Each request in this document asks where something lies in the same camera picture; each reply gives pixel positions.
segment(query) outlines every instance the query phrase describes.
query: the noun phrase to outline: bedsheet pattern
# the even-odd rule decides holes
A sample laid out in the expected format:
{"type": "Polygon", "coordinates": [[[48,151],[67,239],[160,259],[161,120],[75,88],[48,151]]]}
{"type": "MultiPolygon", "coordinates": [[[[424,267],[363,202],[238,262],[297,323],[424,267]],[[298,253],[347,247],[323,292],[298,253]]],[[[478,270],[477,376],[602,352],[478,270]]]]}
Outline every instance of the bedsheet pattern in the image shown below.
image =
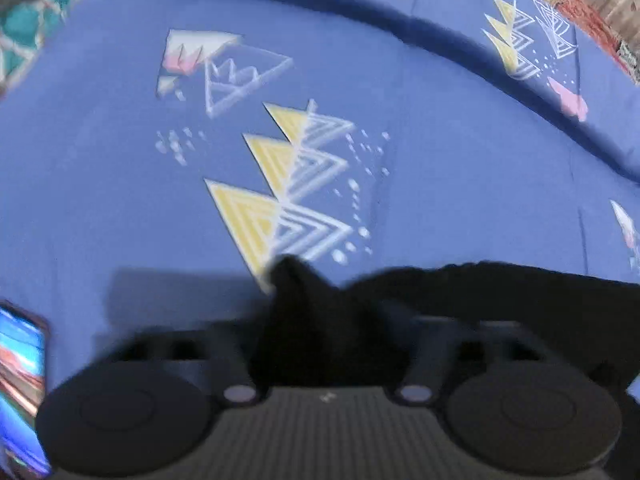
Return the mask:
{"type": "Polygon", "coordinates": [[[541,0],[83,0],[0,104],[0,294],[54,387],[283,253],[640,281],[637,95],[541,0]]]}

